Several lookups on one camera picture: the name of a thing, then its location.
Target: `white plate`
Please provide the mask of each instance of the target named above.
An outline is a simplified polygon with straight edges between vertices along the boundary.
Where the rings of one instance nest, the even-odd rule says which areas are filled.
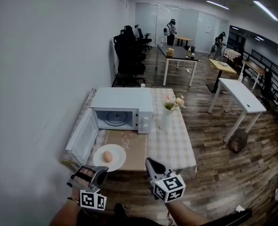
[[[103,153],[109,151],[113,155],[113,160],[110,163],[107,163],[103,160]],[[94,166],[106,166],[109,168],[108,172],[115,171],[119,169],[125,162],[126,153],[125,150],[116,144],[108,144],[99,148],[94,156],[93,163]]]

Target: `hand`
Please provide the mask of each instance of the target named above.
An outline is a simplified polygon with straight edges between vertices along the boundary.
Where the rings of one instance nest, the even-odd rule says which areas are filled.
[[[87,168],[82,168],[82,169],[80,170],[80,172],[82,172],[83,174],[87,174],[89,177],[93,177],[93,176],[94,176],[94,172],[93,172],[92,170],[90,170],[90,169],[87,169]],[[82,185],[84,185],[84,186],[89,186],[89,185],[90,185],[89,182],[87,182],[86,180],[83,180],[83,179],[81,179],[81,178],[79,178],[79,177],[74,177],[74,180],[75,180],[77,183],[82,184]],[[80,196],[81,196],[81,192],[80,192],[79,188],[73,186],[73,187],[72,187],[72,194],[71,194],[71,197],[72,197],[73,199],[79,201],[79,200],[80,200]]]

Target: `bracelet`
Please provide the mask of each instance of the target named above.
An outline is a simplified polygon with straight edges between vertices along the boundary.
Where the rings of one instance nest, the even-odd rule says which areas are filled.
[[[80,205],[80,202],[79,202],[78,200],[76,200],[76,199],[72,198],[72,197],[68,197],[67,199],[72,200],[72,201],[74,201],[74,202],[78,203],[78,205]]]

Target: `open microwave door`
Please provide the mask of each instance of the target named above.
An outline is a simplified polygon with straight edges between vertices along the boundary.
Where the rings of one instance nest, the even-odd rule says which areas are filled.
[[[79,166],[87,163],[97,134],[98,125],[92,109],[89,108],[83,115],[65,148]]]

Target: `flower vase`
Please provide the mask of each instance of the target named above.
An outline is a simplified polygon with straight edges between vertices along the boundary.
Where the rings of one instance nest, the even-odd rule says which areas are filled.
[[[160,129],[163,131],[168,131],[172,123],[172,110],[166,108],[163,109],[162,118],[160,121]]]

